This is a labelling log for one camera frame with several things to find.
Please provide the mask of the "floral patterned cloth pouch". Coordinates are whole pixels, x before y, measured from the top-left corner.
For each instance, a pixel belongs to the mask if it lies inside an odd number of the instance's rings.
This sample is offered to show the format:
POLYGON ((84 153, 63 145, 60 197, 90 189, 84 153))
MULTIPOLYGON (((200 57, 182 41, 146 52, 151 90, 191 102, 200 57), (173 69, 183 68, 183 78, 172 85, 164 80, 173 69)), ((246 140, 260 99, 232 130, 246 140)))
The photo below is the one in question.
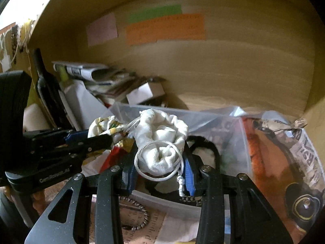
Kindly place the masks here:
POLYGON ((107 134, 112 137, 113 145, 131 152, 134 139, 128 136, 126 124, 119 122, 115 116, 96 118, 88 129, 88 138, 107 134))

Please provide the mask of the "red velvet pouch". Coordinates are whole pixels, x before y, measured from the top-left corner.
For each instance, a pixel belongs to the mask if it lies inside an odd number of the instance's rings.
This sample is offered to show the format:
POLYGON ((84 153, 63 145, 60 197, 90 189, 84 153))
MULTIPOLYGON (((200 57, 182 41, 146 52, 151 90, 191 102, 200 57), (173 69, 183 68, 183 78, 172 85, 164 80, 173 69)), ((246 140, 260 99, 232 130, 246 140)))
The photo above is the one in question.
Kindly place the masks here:
POLYGON ((114 165, 118 165, 126 155, 127 152, 123 148, 114 147, 102 164, 99 173, 104 172, 114 165))

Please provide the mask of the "white drawstring pouch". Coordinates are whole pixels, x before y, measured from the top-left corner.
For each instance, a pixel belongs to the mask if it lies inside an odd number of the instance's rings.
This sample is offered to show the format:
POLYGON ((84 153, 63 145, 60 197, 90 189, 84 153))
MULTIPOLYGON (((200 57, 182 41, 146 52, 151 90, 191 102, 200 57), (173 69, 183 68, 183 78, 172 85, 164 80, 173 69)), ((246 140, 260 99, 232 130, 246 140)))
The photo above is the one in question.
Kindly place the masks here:
POLYGON ((176 115, 157 109, 139 112, 139 116, 124 126, 138 147, 134 156, 137 173, 152 182, 176 178, 178 194, 184 196, 185 178, 183 151, 188 126, 176 115))

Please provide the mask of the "beige thermos mug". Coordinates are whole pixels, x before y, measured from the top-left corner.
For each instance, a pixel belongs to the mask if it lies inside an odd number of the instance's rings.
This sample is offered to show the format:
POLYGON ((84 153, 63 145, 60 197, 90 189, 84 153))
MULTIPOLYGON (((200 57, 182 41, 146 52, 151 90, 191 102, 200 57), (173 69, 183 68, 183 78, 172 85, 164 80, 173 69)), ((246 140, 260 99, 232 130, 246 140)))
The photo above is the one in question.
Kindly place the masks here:
POLYGON ((23 127, 27 132, 49 130, 51 127, 36 103, 24 110, 23 127))

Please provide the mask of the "dark wine bottle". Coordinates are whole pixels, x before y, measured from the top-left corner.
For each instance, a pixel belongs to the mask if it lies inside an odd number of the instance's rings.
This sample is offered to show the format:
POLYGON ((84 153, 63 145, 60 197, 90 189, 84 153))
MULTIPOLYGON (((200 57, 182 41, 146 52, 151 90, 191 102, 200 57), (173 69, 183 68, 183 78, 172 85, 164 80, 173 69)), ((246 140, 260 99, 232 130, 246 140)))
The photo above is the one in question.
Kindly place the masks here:
POLYGON ((59 94, 60 86, 56 77, 46 70, 39 48, 34 49, 32 55, 38 75, 36 91, 46 111, 57 128, 71 130, 73 127, 67 118, 67 113, 59 94))

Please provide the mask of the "rolled newspaper stack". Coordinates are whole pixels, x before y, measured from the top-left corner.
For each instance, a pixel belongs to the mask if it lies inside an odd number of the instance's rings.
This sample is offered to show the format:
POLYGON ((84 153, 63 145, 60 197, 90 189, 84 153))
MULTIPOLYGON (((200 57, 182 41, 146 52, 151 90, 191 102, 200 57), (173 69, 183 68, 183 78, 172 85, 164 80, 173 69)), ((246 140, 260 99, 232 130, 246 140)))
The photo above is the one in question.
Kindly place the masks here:
POLYGON ((54 61, 53 69, 63 84, 82 83, 91 94, 106 102, 124 99, 137 87, 139 79, 135 73, 99 63, 54 61))

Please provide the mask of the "vintage print table mat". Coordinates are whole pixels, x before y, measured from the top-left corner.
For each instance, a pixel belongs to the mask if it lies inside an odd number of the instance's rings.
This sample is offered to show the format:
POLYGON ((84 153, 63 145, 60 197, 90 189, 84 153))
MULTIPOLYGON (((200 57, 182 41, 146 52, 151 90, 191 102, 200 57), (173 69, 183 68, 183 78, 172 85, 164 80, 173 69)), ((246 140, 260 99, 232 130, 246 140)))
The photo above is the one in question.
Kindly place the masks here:
POLYGON ((294 243, 324 206, 324 171, 307 133, 276 111, 247 114, 238 106, 189 111, 165 109, 217 147, 220 170, 249 175, 281 218, 294 243))

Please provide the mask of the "small white cardboard box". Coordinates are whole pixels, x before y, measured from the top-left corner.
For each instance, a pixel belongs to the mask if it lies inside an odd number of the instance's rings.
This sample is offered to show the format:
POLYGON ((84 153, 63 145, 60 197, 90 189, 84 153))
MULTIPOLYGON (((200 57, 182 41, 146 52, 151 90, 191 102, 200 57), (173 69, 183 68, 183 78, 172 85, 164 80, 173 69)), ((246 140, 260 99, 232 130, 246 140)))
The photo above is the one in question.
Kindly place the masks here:
POLYGON ((160 83, 147 82, 126 95, 130 105, 137 105, 145 101, 165 95, 160 83))

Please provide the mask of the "clear plastic storage box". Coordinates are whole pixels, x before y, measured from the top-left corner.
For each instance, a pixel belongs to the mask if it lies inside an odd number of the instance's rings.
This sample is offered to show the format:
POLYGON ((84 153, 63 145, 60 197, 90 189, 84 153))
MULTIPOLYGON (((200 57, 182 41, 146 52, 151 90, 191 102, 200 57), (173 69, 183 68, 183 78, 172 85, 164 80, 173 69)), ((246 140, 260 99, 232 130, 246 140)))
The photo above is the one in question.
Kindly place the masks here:
MULTIPOLYGON (((253 176, 247 135, 241 119, 244 111, 240 107, 206 111, 171 108, 161 110, 176 115, 188 125, 188 146, 206 165, 215 166, 213 148, 217 148, 221 173, 229 176, 246 173, 249 177, 253 176)), ((135 200, 173 217, 199 219, 201 199, 190 196, 180 198, 176 192, 175 179, 156 186, 142 178, 138 182, 138 189, 132 192, 135 200)))

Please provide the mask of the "pink sticky note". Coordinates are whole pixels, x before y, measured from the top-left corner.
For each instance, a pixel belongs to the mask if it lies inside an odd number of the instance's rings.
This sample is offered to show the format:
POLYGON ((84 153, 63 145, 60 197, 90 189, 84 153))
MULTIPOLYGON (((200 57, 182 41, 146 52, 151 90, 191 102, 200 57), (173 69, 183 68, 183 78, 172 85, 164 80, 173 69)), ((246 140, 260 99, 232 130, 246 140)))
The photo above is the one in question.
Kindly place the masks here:
POLYGON ((118 38, 116 18, 109 13, 89 24, 86 28, 88 46, 96 46, 118 38))

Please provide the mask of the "green sticky note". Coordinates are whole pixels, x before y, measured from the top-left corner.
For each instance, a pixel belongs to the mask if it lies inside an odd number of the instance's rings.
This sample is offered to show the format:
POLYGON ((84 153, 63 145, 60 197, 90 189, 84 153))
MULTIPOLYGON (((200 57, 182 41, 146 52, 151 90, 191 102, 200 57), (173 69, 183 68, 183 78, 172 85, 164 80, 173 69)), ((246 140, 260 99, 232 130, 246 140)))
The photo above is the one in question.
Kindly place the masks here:
POLYGON ((146 8, 140 11, 132 12, 127 18, 127 23, 133 24, 145 20, 159 18, 162 16, 175 15, 175 14, 182 14, 182 6, 180 4, 146 8))

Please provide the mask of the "orange sticky note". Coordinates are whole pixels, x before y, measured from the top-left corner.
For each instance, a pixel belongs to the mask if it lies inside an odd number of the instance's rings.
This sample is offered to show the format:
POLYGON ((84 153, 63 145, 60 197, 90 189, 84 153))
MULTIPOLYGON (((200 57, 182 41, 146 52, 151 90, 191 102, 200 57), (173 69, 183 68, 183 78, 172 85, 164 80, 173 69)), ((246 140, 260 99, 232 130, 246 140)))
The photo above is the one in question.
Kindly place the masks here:
POLYGON ((140 45, 158 40, 205 40, 204 15, 175 14, 133 23, 126 28, 128 45, 140 45))

